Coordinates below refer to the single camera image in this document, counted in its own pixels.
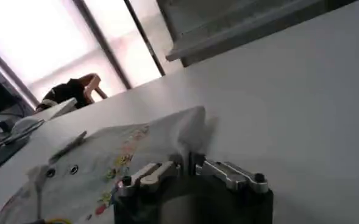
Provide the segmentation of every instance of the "grommet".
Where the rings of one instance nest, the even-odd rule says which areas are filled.
[[[78,170],[79,170],[79,166],[73,165],[73,166],[71,167],[71,169],[69,170],[69,173],[70,173],[71,175],[74,175],[75,173],[77,173]]]
[[[50,168],[48,171],[46,171],[46,177],[53,177],[56,174],[56,170],[53,168]]]

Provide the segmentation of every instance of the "desk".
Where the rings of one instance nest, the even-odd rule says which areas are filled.
[[[359,1],[47,122],[1,167],[0,208],[70,136],[195,105],[210,157],[265,173],[275,223],[359,223]]]

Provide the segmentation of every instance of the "silver metal bracket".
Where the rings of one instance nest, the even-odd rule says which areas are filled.
[[[229,162],[220,163],[206,159],[202,166],[196,165],[196,174],[215,176],[231,191],[240,191],[245,186],[260,194],[269,191],[268,182],[263,174],[248,172]]]
[[[143,177],[140,180],[140,186],[145,187],[150,193],[156,192],[159,185],[166,177],[178,176],[180,171],[179,169],[179,165],[176,165],[174,162],[165,162],[153,173]]]
[[[153,171],[159,168],[159,164],[150,163],[147,166],[144,166],[137,173],[133,174],[129,180],[125,181],[125,179],[121,180],[117,184],[117,193],[120,197],[129,197],[132,196],[135,190],[140,186],[140,180],[151,174]]]

